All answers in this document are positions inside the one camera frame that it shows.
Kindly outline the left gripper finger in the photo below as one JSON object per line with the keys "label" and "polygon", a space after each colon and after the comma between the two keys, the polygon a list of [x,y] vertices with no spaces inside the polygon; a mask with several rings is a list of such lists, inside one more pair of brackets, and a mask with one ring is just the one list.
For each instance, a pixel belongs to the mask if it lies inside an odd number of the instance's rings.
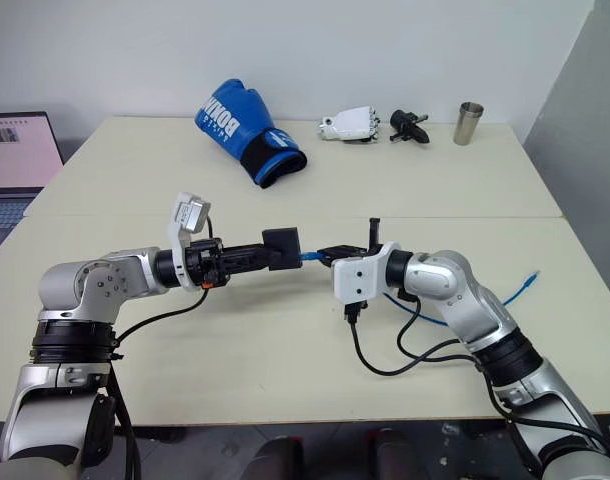
{"label": "left gripper finger", "polygon": [[224,247],[221,253],[224,258],[267,260],[271,256],[271,251],[264,244],[247,244]]}
{"label": "left gripper finger", "polygon": [[224,274],[239,274],[263,270],[270,267],[270,261],[261,257],[223,257],[221,271]]}

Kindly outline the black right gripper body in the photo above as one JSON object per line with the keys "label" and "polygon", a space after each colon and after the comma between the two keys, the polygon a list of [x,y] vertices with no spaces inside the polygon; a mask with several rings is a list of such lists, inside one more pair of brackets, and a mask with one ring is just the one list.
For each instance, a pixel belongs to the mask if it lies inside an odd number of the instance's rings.
{"label": "black right gripper body", "polygon": [[371,217],[369,219],[368,245],[366,247],[352,247],[347,259],[364,258],[376,255],[382,248],[380,243],[380,222],[381,219]]}

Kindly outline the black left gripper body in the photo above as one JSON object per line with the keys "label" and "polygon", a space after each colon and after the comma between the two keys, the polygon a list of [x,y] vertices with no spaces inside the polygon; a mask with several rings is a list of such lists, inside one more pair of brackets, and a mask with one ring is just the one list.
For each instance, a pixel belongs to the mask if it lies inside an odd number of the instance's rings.
{"label": "black left gripper body", "polygon": [[228,283],[230,275],[221,265],[222,253],[220,238],[196,240],[184,250],[186,272],[195,287],[212,289]]}

